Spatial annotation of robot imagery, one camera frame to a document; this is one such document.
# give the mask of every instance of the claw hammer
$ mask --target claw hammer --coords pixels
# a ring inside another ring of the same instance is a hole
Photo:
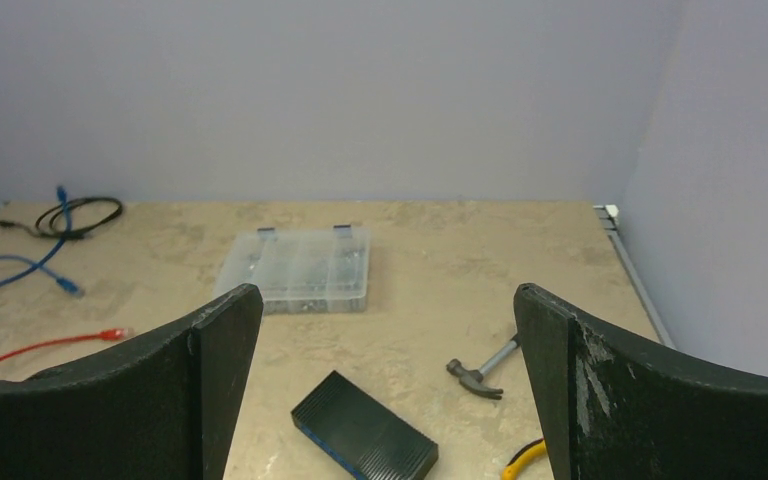
[[[461,365],[461,361],[457,358],[452,359],[446,365],[446,371],[452,374],[452,376],[458,378],[461,386],[468,391],[478,395],[479,397],[490,398],[493,400],[501,400],[504,390],[501,388],[490,388],[482,385],[484,377],[493,370],[496,365],[511,354],[514,350],[519,348],[519,336],[514,334],[513,337],[502,347],[501,350],[496,352],[495,355],[490,357],[490,360],[484,362],[484,365],[478,367],[478,370],[467,370]]]

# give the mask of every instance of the white wall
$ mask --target white wall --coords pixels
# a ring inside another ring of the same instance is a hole
[[[679,349],[768,375],[768,2],[689,2],[620,212]]]
[[[0,0],[0,196],[618,200],[683,0]]]

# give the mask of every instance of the cable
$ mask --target cable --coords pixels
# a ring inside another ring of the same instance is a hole
[[[16,355],[21,355],[25,352],[30,352],[31,350],[36,350],[38,348],[43,347],[50,347],[53,345],[63,345],[67,343],[77,343],[77,342],[83,342],[86,340],[105,340],[108,342],[116,342],[119,340],[124,340],[128,337],[133,336],[134,331],[130,328],[111,328],[109,330],[102,330],[98,333],[91,333],[89,335],[78,335],[76,337],[66,337],[66,338],[57,338],[54,340],[48,340],[45,342],[35,343],[33,345],[29,345],[27,347],[20,348],[18,350],[13,350],[10,353],[6,353],[4,355],[0,356],[0,362],[3,362],[4,360],[7,360],[8,358],[15,357]]]
[[[546,441],[542,438],[522,447],[519,452],[511,458],[508,466],[502,471],[501,480],[514,480],[525,468],[526,465],[533,462],[534,459],[546,454]]]
[[[72,214],[69,211],[69,202],[67,200],[66,189],[64,189],[63,187],[57,187],[57,200],[60,202],[59,208],[61,209],[63,218],[66,220],[66,230],[64,230],[64,233],[68,235],[68,233],[72,231]],[[63,247],[64,243],[66,243],[66,239],[63,236],[61,236],[58,239],[57,243],[54,244],[54,247],[52,247],[51,250],[44,257],[42,257],[42,259],[40,259],[37,262],[19,255],[0,255],[0,260],[13,260],[13,261],[18,261],[18,262],[28,264],[27,269],[17,273],[16,275],[13,275],[12,277],[8,277],[3,280],[0,280],[0,287],[13,283],[39,270],[45,273],[46,275],[50,276],[51,278],[53,278],[57,282],[57,285],[59,285],[60,288],[66,291],[66,293],[69,293],[71,295],[75,295],[78,297],[82,296],[84,292],[83,290],[81,290],[81,287],[75,284],[75,282],[69,280],[64,276],[57,274],[56,272],[54,272],[49,268],[44,268],[44,265],[46,264],[46,262],[51,260],[51,258],[54,257],[54,255],[58,251],[60,251],[60,248]]]
[[[67,227],[66,230],[58,230],[57,228],[57,220],[60,219],[61,216],[65,216],[66,211],[74,212],[78,208],[83,207],[84,205],[89,205],[91,203],[112,203],[116,209],[111,213],[110,215],[104,217],[100,221],[88,225],[86,227],[81,228],[73,228],[69,229]],[[66,202],[66,205],[57,205],[54,208],[51,208],[49,210],[46,210],[42,215],[37,218],[37,221],[34,223],[34,227],[31,228],[24,223],[15,222],[12,220],[0,220],[0,227],[1,228],[21,228],[25,232],[28,233],[28,235],[31,235],[33,237],[37,238],[50,238],[50,239],[64,239],[67,241],[71,240],[83,240],[87,238],[93,230],[96,228],[110,223],[113,220],[116,220],[120,216],[122,216],[122,213],[125,211],[125,205],[122,204],[122,202],[119,199],[113,198],[113,197],[82,197],[82,198],[75,198],[73,200],[69,200]],[[43,228],[42,224],[48,219],[48,227]]]

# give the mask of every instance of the beige marble surface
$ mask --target beige marble surface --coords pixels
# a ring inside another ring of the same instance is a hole
[[[12,204],[0,218],[32,223],[45,205]],[[77,212],[77,222],[100,211]],[[252,364],[228,479],[348,478],[295,429],[290,410],[332,369],[440,445],[429,479],[494,479],[540,435],[521,355],[487,379],[493,402],[445,371],[476,368],[515,331],[517,285],[536,282],[606,320],[655,338],[592,208],[583,203],[180,203],[129,206],[92,240],[49,266],[86,289],[74,299],[45,275],[0,289],[0,353],[113,326],[146,331],[211,298],[234,236],[256,227],[372,231],[368,309],[362,314],[266,317]],[[50,243],[0,230],[0,253],[39,258]],[[0,265],[0,278],[20,269]],[[105,348],[84,343],[0,365],[21,380]],[[523,479],[551,478],[545,458]]]

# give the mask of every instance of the hammer head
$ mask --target hammer head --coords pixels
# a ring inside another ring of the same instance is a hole
[[[469,392],[478,395],[479,397],[489,398],[492,400],[501,400],[504,390],[501,388],[489,388],[481,384],[484,380],[484,375],[478,370],[467,370],[461,365],[460,360],[453,359],[446,365],[446,371],[452,374],[452,376],[458,378],[458,382],[462,387]]]

